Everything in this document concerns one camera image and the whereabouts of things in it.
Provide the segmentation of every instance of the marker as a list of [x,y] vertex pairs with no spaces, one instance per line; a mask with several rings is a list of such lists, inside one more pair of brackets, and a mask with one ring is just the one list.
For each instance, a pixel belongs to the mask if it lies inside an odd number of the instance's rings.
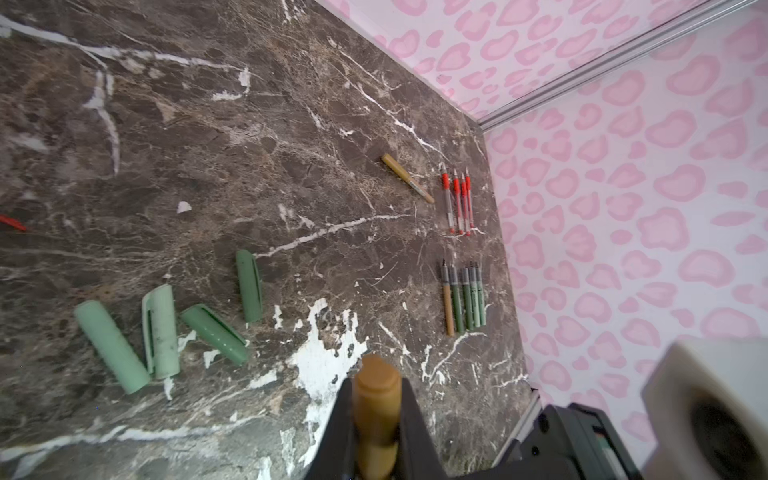
[[448,280],[448,267],[442,261],[442,304],[445,307],[445,329],[448,336],[453,336],[453,310],[451,308],[451,283]]
[[475,214],[472,211],[472,180],[469,178],[469,168],[467,172],[467,201],[469,202],[469,228],[475,228]]
[[475,316],[472,314],[472,292],[469,287],[469,269],[465,266],[462,269],[462,286],[464,287],[464,313],[467,322],[467,330],[475,326]]
[[469,226],[469,202],[467,201],[467,180],[462,174],[462,204],[464,205],[464,230],[466,235],[472,235],[472,229]]
[[391,168],[393,172],[397,174],[398,177],[402,178],[402,181],[406,182],[413,190],[416,190],[416,193],[424,197],[424,200],[427,200],[428,204],[435,203],[435,199],[432,198],[432,195],[426,193],[426,191],[419,186],[412,178],[411,174],[409,174],[405,168],[402,167],[399,163],[397,163],[397,160],[392,158],[392,155],[390,154],[384,154],[382,155],[382,161],[387,165],[387,167]]
[[458,292],[458,275],[456,274],[456,267],[451,265],[449,273],[451,279],[451,294],[453,296],[454,323],[456,324],[456,331],[461,335],[464,333],[464,315],[462,314],[462,298]]
[[453,220],[453,204],[451,204],[451,182],[448,179],[448,171],[445,164],[442,165],[442,191],[445,194],[445,207],[448,209],[448,228],[451,233],[456,233],[456,225]]
[[458,183],[458,174],[453,171],[453,194],[456,196],[456,218],[458,220],[458,234],[464,235],[464,214],[462,213],[462,188]]

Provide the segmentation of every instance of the red pen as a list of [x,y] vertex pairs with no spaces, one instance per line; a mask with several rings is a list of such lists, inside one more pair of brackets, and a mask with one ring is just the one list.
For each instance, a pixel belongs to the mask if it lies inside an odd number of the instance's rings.
[[465,226],[465,234],[466,235],[472,235],[472,230],[469,226],[469,202],[467,201],[467,180],[464,178],[464,174],[462,174],[462,199],[464,204],[464,226]]
[[445,165],[442,166],[442,191],[445,193],[445,208],[448,209],[448,228],[451,233],[456,233],[455,221],[453,220],[453,204],[451,204],[451,182],[448,179],[448,171]]
[[469,227],[475,228],[475,213],[472,211],[472,180],[469,179],[469,169],[467,172],[467,201],[469,202]]
[[458,219],[458,234],[464,235],[464,214],[462,213],[462,188],[458,183],[458,174],[453,171],[453,192],[456,196],[456,218]]

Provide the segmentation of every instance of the white paint chip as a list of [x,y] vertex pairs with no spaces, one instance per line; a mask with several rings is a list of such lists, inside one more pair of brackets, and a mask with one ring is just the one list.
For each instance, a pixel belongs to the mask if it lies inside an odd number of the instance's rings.
[[178,207],[176,207],[176,213],[177,213],[177,214],[182,214],[182,213],[184,213],[184,212],[188,212],[188,211],[190,211],[190,210],[192,210],[192,206],[191,206],[191,205],[189,205],[189,204],[188,204],[187,202],[185,202],[184,200],[182,200],[181,202],[179,202],[179,205],[178,205]]

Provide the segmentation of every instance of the green pen cap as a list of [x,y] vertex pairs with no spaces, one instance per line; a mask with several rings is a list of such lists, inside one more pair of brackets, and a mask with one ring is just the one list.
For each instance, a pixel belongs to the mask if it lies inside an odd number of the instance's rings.
[[136,392],[149,383],[147,369],[101,303],[81,303],[74,308],[74,317],[126,393]]
[[248,360],[245,339],[204,303],[183,311],[181,319],[235,365],[243,365]]
[[141,299],[141,326],[147,371],[159,380],[179,373],[176,310],[170,285],[161,285]]
[[256,259],[248,250],[235,253],[237,279],[240,282],[240,298],[243,299],[245,322],[257,322],[264,318],[262,309],[261,279]]

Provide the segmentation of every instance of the pen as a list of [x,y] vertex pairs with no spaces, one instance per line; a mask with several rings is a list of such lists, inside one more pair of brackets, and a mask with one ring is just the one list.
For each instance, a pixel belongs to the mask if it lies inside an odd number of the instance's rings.
[[480,303],[480,325],[485,326],[485,292],[482,288],[482,270],[480,264],[475,262],[475,276],[478,280],[478,302]]
[[402,167],[399,163],[397,163],[397,160],[392,158],[392,155],[390,154],[384,154],[382,155],[382,161],[387,165],[387,167],[391,168],[393,172],[397,174],[398,177],[402,178],[402,181],[406,182],[408,185],[411,186],[413,190],[416,190],[416,193],[424,197],[424,200],[427,200],[428,204],[435,203],[435,199],[432,198],[432,195],[426,193],[426,191],[419,186],[412,178],[411,174],[409,174],[405,168]]
[[464,214],[462,214],[462,188],[458,183],[458,174],[453,171],[453,192],[456,196],[456,218],[458,219],[458,234],[464,235]]
[[475,325],[475,317],[472,315],[472,293],[469,291],[469,269],[465,266],[462,269],[462,286],[464,287],[464,312],[467,322],[467,330],[471,330]]
[[453,311],[455,312],[455,324],[456,331],[460,334],[464,333],[464,316],[462,315],[462,298],[458,291],[458,278],[456,274],[456,267],[451,265],[449,271],[451,278],[451,293],[453,294]]
[[448,267],[442,261],[442,303],[445,307],[445,328],[448,336],[453,336],[453,311],[451,310],[451,284],[448,280]]
[[472,211],[472,180],[469,178],[469,169],[467,172],[467,201],[469,202],[469,228],[475,228],[475,212]]
[[469,291],[472,295],[472,318],[475,327],[481,325],[480,323],[480,303],[478,301],[478,281],[475,277],[475,268],[469,267]]
[[448,209],[448,228],[451,233],[456,233],[453,220],[453,205],[451,204],[451,182],[448,179],[448,171],[445,164],[442,165],[442,191],[445,194],[445,207]]

